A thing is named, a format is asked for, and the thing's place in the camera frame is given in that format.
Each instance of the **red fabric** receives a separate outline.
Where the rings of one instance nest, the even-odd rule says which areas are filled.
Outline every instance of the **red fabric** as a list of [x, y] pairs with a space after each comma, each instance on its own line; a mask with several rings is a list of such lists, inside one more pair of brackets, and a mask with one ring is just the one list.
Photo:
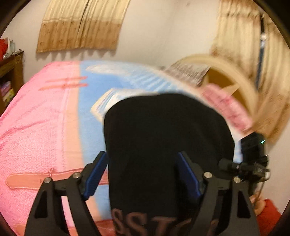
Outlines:
[[5, 43], [4, 39], [0, 39], [0, 61], [3, 60], [3, 55], [6, 53], [8, 44]]
[[281, 217], [270, 199], [265, 199], [265, 202], [264, 210], [257, 216], [261, 236], [267, 236]]

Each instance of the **wooden shelf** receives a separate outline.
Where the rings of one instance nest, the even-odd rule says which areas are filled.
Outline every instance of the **wooden shelf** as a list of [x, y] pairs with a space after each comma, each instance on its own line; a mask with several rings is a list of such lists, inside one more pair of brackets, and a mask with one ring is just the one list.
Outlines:
[[[19, 89], [24, 85], [23, 81], [23, 52], [19, 56], [10, 56], [7, 59], [0, 61], [0, 84], [11, 81], [11, 88], [13, 88], [15, 95]], [[3, 114], [6, 107], [0, 93], [0, 115]]]

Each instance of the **curtain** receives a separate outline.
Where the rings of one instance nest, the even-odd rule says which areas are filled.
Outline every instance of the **curtain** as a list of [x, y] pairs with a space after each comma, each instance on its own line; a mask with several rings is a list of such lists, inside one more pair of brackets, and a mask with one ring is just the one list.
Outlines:
[[[261, 12], [252, 0], [220, 0], [217, 36], [211, 48], [212, 55], [235, 63], [252, 82], [258, 72]], [[270, 17], [263, 14], [263, 18], [267, 39], [253, 128], [274, 143], [290, 114], [290, 50]]]
[[76, 48], [116, 50], [130, 0], [51, 0], [37, 52]]
[[290, 50], [276, 25], [266, 14], [264, 22], [267, 39], [254, 128], [275, 142], [290, 115]]
[[260, 12], [252, 0], [220, 0], [218, 31], [211, 48], [255, 81], [261, 36]]

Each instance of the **metal screw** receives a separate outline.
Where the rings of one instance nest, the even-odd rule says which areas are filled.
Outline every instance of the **metal screw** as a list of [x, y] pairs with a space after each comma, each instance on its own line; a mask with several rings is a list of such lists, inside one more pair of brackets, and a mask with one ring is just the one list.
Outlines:
[[205, 172], [203, 175], [207, 179], [210, 179], [213, 176], [213, 174], [211, 172]]
[[45, 178], [45, 179], [44, 179], [44, 182], [45, 182], [46, 184], [50, 183], [50, 182], [51, 182], [51, 178], [50, 178], [50, 177]]
[[81, 177], [81, 173], [79, 172], [75, 172], [72, 176], [74, 179], [78, 179], [79, 177]]
[[235, 177], [233, 180], [237, 184], [241, 182], [241, 179], [239, 177]]

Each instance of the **wall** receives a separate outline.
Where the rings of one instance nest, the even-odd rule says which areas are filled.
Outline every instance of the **wall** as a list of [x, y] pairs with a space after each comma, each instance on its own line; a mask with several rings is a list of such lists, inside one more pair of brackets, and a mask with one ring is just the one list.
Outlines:
[[168, 66], [196, 53], [209, 53], [217, 30], [219, 0], [179, 0], [174, 22], [157, 59]]
[[83, 49], [36, 54], [38, 34], [49, 2], [32, 0], [16, 15], [3, 34], [3, 37], [14, 40], [17, 49], [25, 51], [25, 82], [46, 64], [56, 60], [123, 60], [155, 65], [160, 45], [172, 25], [178, 0], [132, 0], [114, 54]]
[[269, 152], [271, 178], [265, 183], [263, 196], [274, 201], [282, 213], [290, 199], [290, 122]]

